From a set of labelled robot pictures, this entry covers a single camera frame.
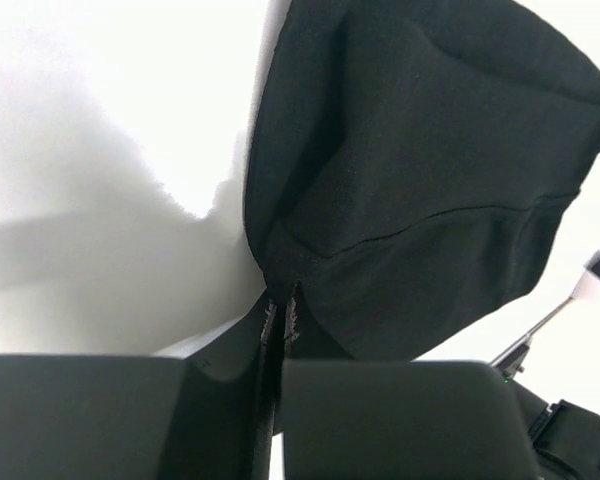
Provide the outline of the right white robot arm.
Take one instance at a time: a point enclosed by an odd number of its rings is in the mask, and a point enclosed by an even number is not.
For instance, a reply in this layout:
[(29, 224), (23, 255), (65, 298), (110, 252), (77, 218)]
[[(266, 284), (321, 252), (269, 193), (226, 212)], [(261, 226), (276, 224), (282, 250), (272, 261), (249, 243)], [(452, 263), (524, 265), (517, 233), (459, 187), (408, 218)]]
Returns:
[(600, 479), (600, 415), (562, 400), (549, 404), (514, 380), (524, 371), (534, 336), (576, 301), (600, 297), (600, 250), (587, 262), (571, 294), (527, 330), (491, 366), (514, 392), (542, 479)]

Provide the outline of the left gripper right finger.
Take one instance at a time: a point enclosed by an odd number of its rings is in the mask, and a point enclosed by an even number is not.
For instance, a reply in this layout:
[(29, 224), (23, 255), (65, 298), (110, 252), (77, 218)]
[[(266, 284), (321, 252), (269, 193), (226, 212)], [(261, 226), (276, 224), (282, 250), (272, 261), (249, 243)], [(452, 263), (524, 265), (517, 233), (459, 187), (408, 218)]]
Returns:
[(288, 479), (537, 479), (516, 399), (480, 362), (320, 359), (294, 295), (282, 375)]

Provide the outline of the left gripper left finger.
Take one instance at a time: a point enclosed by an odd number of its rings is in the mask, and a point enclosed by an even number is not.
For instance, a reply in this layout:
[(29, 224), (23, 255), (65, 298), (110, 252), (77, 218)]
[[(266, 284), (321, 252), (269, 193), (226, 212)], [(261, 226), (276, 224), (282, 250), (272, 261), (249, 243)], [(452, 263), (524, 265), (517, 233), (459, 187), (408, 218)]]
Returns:
[(0, 479), (265, 479), (276, 308), (185, 358), (0, 355)]

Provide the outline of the black skirt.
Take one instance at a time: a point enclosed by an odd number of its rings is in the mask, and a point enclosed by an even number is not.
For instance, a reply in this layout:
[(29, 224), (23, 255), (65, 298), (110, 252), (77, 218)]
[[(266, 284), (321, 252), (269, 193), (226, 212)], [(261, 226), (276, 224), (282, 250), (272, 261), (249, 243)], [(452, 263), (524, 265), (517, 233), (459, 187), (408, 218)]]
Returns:
[(245, 222), (292, 358), (411, 360), (537, 285), (600, 70), (513, 1), (294, 1)]

